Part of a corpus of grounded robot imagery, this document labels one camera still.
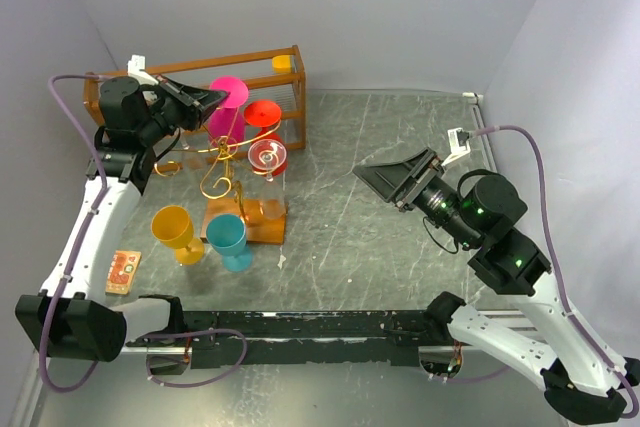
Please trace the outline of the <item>pink plastic wine glass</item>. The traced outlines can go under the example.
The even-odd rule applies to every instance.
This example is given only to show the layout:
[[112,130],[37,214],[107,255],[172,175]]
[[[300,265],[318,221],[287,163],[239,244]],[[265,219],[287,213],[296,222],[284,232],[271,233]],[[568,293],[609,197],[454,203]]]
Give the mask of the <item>pink plastic wine glass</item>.
[[246,84],[234,76],[224,76],[210,84],[211,90],[228,92],[228,97],[215,110],[208,121],[208,131],[211,140],[227,136],[230,143],[240,143],[245,140],[245,121],[241,108],[249,98]]

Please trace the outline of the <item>clear flute glass two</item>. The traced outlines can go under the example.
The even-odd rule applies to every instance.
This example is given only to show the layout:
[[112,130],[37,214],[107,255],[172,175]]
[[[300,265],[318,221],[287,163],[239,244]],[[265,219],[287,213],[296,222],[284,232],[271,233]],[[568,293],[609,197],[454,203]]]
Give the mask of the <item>clear flute glass two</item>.
[[249,148],[248,160],[257,175],[270,181],[273,178],[273,172],[286,162],[287,150],[277,140],[256,140]]

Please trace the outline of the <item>red plastic wine glass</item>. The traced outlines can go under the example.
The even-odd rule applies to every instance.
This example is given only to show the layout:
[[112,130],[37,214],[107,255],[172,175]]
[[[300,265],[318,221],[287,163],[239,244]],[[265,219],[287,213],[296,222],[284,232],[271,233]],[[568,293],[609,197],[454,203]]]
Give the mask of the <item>red plastic wine glass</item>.
[[259,128],[252,143],[269,140],[284,144],[277,133],[278,123],[282,119],[282,109],[276,102],[267,99],[251,102],[244,110],[244,119],[249,126]]

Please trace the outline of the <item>clear flute glass one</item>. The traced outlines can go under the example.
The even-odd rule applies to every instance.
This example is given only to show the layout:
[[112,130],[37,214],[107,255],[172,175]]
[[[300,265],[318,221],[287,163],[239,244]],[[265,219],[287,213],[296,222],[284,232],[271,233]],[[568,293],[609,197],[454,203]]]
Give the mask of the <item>clear flute glass one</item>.
[[266,219],[276,220],[286,214],[284,189],[274,177],[265,178],[259,193],[259,204]]

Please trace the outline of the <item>clear flute glass three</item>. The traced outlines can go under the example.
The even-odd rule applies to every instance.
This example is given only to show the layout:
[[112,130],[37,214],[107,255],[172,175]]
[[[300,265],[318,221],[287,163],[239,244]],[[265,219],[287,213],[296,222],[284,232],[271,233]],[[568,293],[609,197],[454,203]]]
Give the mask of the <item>clear flute glass three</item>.
[[199,153],[192,151],[191,146],[184,138],[180,140],[180,145],[182,148],[180,154],[181,164],[186,171],[196,172],[206,167],[206,162],[203,157]]

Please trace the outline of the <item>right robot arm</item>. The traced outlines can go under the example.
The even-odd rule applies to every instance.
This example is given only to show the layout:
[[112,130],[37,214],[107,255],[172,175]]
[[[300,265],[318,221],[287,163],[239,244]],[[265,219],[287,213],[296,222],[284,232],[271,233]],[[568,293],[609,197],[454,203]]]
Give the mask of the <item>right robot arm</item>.
[[354,174],[399,211],[419,209],[424,223],[444,230],[458,249],[472,252],[475,275],[506,297],[541,335],[539,342],[479,313],[444,292],[428,307],[426,337],[443,345],[452,338],[512,368],[543,393],[561,416],[579,425],[627,417],[624,388],[639,383],[639,362],[607,348],[561,300],[560,286],[541,249],[516,228],[527,211],[513,184],[486,169],[463,175],[475,182],[467,193],[451,187],[444,165],[430,149],[398,163],[358,165]]

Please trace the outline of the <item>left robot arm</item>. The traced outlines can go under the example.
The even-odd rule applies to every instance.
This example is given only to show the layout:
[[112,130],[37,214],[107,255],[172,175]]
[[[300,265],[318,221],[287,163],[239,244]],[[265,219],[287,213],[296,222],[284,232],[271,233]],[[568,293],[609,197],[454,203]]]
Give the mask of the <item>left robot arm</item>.
[[128,342],[155,338],[173,346],[187,332],[178,298],[153,294],[112,309],[104,304],[105,282],[157,162],[155,145],[179,130],[199,129],[229,94],[162,75],[94,79],[104,122],[84,138],[91,159],[79,214],[39,292],[21,296],[15,307],[41,360],[110,362]]

